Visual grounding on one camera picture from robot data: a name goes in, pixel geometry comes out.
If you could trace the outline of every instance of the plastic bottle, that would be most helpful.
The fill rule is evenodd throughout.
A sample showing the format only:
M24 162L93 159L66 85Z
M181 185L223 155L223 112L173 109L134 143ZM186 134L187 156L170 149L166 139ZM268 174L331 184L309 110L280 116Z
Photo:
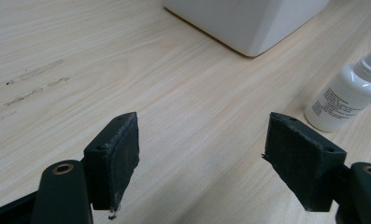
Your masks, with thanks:
M305 109L305 117L315 128L332 132L370 104L371 53L343 67Z

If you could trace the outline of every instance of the light wood grain surface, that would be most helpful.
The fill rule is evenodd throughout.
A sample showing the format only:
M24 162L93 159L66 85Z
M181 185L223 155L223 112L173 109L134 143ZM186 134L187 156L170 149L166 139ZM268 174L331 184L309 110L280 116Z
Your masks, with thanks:
M0 1L0 206L136 111L140 163L112 223L335 223L308 213L261 159L272 111L303 109L371 50L371 0L332 0L257 58L160 0ZM371 162L371 106L322 133ZM111 223L93 212L95 223Z

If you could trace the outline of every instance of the bottle label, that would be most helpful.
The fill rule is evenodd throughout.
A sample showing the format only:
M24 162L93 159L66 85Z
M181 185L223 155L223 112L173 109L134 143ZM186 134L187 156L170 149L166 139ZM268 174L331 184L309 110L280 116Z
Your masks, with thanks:
M331 88L328 88L323 96L326 100L325 104L318 100L312 106L312 109L317 116L324 111L337 119L350 119L363 110L363 108L354 108L350 106L347 101L337 96Z

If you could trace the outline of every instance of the black plastic part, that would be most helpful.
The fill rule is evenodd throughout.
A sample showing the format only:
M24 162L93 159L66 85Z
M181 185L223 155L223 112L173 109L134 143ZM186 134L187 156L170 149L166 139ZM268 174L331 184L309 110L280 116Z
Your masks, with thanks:
M119 209L139 158L136 113L113 119L84 150L93 209Z
M0 224L26 224L31 222L36 192L0 207Z
M351 166L350 192L362 223L371 224L371 163Z
M263 158L307 211L330 210L329 188L343 169L346 151L298 119L271 113Z
M80 161L60 161L43 172L31 222L93 223L86 178Z

